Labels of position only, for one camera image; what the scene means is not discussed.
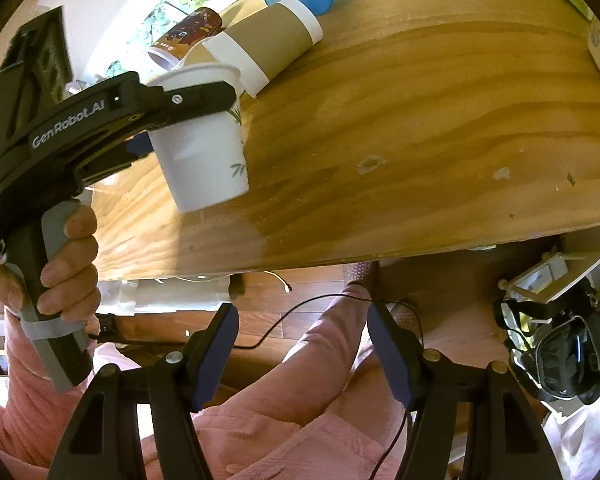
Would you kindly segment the pink sleeve left forearm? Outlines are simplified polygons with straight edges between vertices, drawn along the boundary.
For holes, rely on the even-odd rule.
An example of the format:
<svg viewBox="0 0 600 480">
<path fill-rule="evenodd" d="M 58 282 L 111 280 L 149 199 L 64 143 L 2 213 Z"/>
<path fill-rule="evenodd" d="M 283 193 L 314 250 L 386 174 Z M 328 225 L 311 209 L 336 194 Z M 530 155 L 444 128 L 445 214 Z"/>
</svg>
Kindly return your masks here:
<svg viewBox="0 0 600 480">
<path fill-rule="evenodd" d="M 6 314 L 8 400 L 0 405 L 0 459 L 15 479 L 45 479 L 88 382 L 56 390 L 18 318 Z"/>
</svg>

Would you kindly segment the person's left hand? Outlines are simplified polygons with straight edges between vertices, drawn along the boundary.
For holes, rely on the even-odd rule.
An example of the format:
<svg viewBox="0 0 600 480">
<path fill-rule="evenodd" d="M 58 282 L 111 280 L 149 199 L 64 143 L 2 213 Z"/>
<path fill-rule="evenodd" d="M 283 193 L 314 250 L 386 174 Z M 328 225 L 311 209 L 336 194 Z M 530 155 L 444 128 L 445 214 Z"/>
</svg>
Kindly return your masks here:
<svg viewBox="0 0 600 480">
<path fill-rule="evenodd" d="M 96 230 L 97 219 L 91 207 L 81 205 L 73 211 L 64 226 L 65 244 L 42 270 L 45 292 L 38 300 L 41 313 L 58 314 L 66 322 L 83 322 L 86 332 L 92 336 L 99 334 L 95 316 L 100 304 L 98 273 L 94 266 L 98 253 Z M 18 332 L 15 314 L 25 302 L 26 293 L 20 279 L 0 264 L 0 304 L 8 309 L 5 316 L 12 336 Z"/>
</svg>

